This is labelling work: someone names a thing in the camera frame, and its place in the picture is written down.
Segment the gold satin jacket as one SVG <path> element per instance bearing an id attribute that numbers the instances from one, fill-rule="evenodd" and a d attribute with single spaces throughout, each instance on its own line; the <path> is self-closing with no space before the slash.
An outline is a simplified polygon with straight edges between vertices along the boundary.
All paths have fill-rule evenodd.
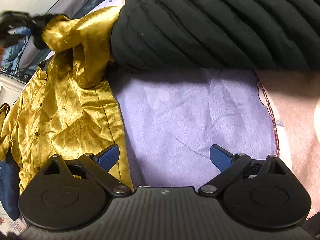
<path id="1" fill-rule="evenodd" d="M 43 29 L 54 56 L 47 70 L 36 70 L 1 124 L 1 160 L 12 154 L 21 191 L 50 156 L 77 159 L 113 144 L 120 154 L 110 174 L 132 186 L 119 104 L 105 79 L 119 12 L 105 7 L 74 20 L 59 15 Z"/>

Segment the lavender floral bedsheet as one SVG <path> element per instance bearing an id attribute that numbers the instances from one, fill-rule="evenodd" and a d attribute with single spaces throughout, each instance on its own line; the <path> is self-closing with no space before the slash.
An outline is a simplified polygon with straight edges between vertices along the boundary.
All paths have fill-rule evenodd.
<path id="1" fill-rule="evenodd" d="M 111 55 L 133 183 L 200 187 L 217 174 L 212 144 L 279 153 L 319 211 L 319 70 L 133 69 Z"/>

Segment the navy blue garment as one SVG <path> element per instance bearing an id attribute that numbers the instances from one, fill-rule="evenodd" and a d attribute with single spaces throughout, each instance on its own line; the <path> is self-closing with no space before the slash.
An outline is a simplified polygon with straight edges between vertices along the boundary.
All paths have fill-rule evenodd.
<path id="1" fill-rule="evenodd" d="M 5 161 L 1 161 L 1 204 L 12 220 L 17 220 L 20 216 L 18 208 L 20 197 L 19 171 L 20 168 L 16 164 L 11 151 L 9 151 Z"/>

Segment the blue crumpled cloth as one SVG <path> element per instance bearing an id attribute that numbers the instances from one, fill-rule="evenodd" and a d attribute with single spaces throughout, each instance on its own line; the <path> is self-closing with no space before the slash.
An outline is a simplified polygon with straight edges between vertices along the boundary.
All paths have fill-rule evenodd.
<path id="1" fill-rule="evenodd" d="M 18 27 L 13 29 L 11 33 L 14 35 L 22 35 L 22 38 L 17 44 L 5 48 L 1 61 L 1 71 L 8 75 L 20 77 L 21 72 L 18 64 L 31 36 L 31 31 L 26 27 Z"/>

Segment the black quilted jacket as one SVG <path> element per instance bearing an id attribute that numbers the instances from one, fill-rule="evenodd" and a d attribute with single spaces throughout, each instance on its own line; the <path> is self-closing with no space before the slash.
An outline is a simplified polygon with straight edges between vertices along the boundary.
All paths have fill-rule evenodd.
<path id="1" fill-rule="evenodd" d="M 133 69 L 319 70 L 319 0 L 125 0 L 111 46 Z"/>

